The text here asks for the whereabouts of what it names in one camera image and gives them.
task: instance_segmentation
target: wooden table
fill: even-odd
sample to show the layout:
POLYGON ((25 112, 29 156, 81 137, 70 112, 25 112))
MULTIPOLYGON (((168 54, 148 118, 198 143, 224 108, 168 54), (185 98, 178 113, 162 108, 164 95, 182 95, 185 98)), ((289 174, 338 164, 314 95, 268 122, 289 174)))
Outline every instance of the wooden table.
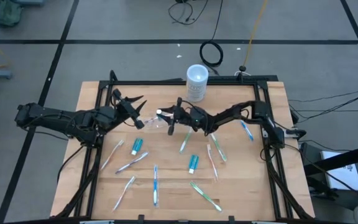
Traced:
MULTIPOLYGON (((147 103, 141 111, 141 119, 155 116, 157 108, 166 108, 176 104, 178 96, 185 97, 185 86, 115 86, 123 96, 144 95, 147 103)), ((282 82, 268 82, 269 95, 275 121, 291 127, 292 121, 288 109, 287 96, 282 82)), ((94 108, 98 82, 82 84, 77 110, 94 108)), ((233 104, 254 100, 254 91, 250 86, 208 86, 204 100, 196 105, 209 114, 216 114, 233 104)), ((121 140, 119 148, 109 165, 99 173, 92 219, 137 219, 139 214, 146 220, 227 220, 234 215, 236 220, 274 220, 272 199, 265 162, 259 157, 262 149, 260 126, 249 125, 254 135, 251 142, 238 121, 221 126, 216 132, 221 147, 227 155, 223 162, 211 138, 203 133, 193 133, 183 154, 179 148, 189 127, 177 124, 173 136, 167 135, 167 127, 159 129, 141 129, 122 124, 104 138, 101 164, 106 160, 113 147, 121 140), (131 161, 132 145, 135 138, 143 138, 141 152, 149 155, 142 161, 116 175, 115 171, 131 161), (210 144, 213 160, 219 172, 219 181, 214 181, 213 170, 206 150, 210 144), (192 154, 200 157, 198 169, 193 175, 188 173, 188 163, 192 154), (154 164, 158 164, 159 208, 153 206, 154 164), (126 192, 119 208, 111 212, 126 183, 132 176, 136 180, 126 192), (194 181, 207 193, 223 212, 214 207, 198 194, 190 185, 194 181)), ((297 147, 294 139, 286 143, 297 147)), ((75 139, 69 141, 65 159, 79 148, 75 139)), ((72 198, 80 182, 85 150, 79 153, 63 169, 57 186, 51 215, 56 215, 72 198)), ((286 147, 282 149, 282 159, 290 192, 310 215, 313 207, 306 183, 303 164, 299 152, 286 147)), ((282 217, 285 209, 281 191, 277 188, 282 217)), ((85 214, 88 193, 85 193, 81 214, 85 214)))

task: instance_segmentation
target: gray floor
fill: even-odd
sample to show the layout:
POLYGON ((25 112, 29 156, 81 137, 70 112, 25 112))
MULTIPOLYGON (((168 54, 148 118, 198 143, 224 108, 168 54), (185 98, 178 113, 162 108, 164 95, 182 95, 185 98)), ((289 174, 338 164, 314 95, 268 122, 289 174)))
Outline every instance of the gray floor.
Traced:
MULTIPOLYGON (((17 27, 1 29, 0 39, 58 40, 63 32, 72 0, 48 0, 44 7, 26 8, 17 27)), ((167 9, 173 0, 80 0, 67 39, 208 39, 219 11, 218 0, 210 0, 192 26, 172 24, 167 9)), ((358 1, 348 1, 358 24, 358 1)), ((195 15, 203 1, 191 2, 195 15)), ((224 1, 217 39, 248 39, 262 1, 224 1)), ((181 12, 181 7, 174 10, 181 12)), ((269 1, 256 39, 357 40, 339 0, 269 1)), ((246 44, 222 44, 224 60, 217 69, 233 75, 242 64, 246 44)), ((0 44, 12 59, 14 77, 0 80, 0 206, 21 151, 25 132, 13 121, 18 104, 37 102, 57 45, 0 44)), ((188 66, 201 63, 199 44, 69 44, 63 52, 45 106, 74 110, 81 82, 105 80, 113 69, 120 80, 185 78, 188 66)), ((208 60, 216 60, 214 49, 208 60)), ((358 90, 358 45, 253 45, 247 63, 253 75, 277 75, 285 82, 288 98, 306 100, 358 90)), ((305 116, 345 102, 354 96, 316 103, 292 103, 305 116)), ((358 110, 358 101, 342 108, 358 110)), ((299 127, 305 139, 329 147, 358 147, 358 112, 333 112, 299 127)), ((66 143, 36 135, 12 199, 6 221, 47 218, 62 164, 66 143)), ((353 222, 349 210, 314 200, 318 217, 353 222)))

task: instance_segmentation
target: wooden tabletop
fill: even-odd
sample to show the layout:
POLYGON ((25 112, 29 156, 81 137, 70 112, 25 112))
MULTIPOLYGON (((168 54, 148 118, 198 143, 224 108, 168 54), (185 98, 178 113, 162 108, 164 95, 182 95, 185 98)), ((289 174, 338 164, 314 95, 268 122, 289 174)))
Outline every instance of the wooden tabletop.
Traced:
MULTIPOLYGON (((143 99, 147 100, 147 103, 140 112, 142 120, 153 118, 157 108, 175 105, 178 96, 186 96, 186 86, 121 85, 115 88, 118 88, 123 96, 144 95, 143 99)), ((283 83, 269 82, 268 88, 275 121, 291 127, 293 124, 283 83)), ((98 82, 84 82, 77 110, 93 109, 97 91, 98 82)), ((196 105, 214 115, 233 104, 254 99, 254 91, 250 86, 214 85, 207 87, 204 100, 196 105)), ((141 102, 142 100, 134 103, 134 107, 141 102)), ((128 220, 137 219, 138 215, 143 214, 146 220, 227 220, 230 215, 234 215, 236 220, 274 220, 266 164, 259 157, 262 149, 260 126, 249 125, 254 141, 249 140, 239 121, 227 123, 215 132, 227 155, 227 162, 220 158, 211 138, 204 137, 201 131, 191 134, 184 153, 179 154, 189 127, 177 124, 173 136, 167 135, 167 129, 146 127, 137 130, 121 124, 105 136, 101 164, 121 139, 125 142, 115 152, 106 168, 99 173, 92 219, 128 220), (135 158, 131 155, 135 138, 144 140, 140 153, 147 151, 149 155, 116 175, 115 171, 118 168, 135 158), (217 182, 214 180, 213 169, 208 159, 207 144, 211 145, 213 160, 218 170, 217 182), (189 174, 188 164, 192 154, 198 155, 200 161, 195 173, 189 174), (159 166, 158 208, 154 208, 153 205, 155 164, 159 166), (118 209, 112 212, 125 185, 133 175, 136 176, 134 184, 126 192, 118 209), (211 203, 197 193, 191 187, 191 181, 220 205, 223 212, 219 213, 211 203)), ((297 147, 294 139, 286 139, 286 143, 297 147)), ((75 139, 70 140, 65 159, 78 148, 79 142, 75 139)), ((60 212, 78 189, 84 156, 85 150, 63 169, 51 215, 60 212)), ((299 152, 286 147, 282 149, 282 159, 290 192, 305 211, 314 216, 299 152)), ((281 213, 285 217, 282 194, 279 188, 277 189, 281 213)), ((81 214, 85 214, 87 201, 88 192, 85 193, 81 214)))

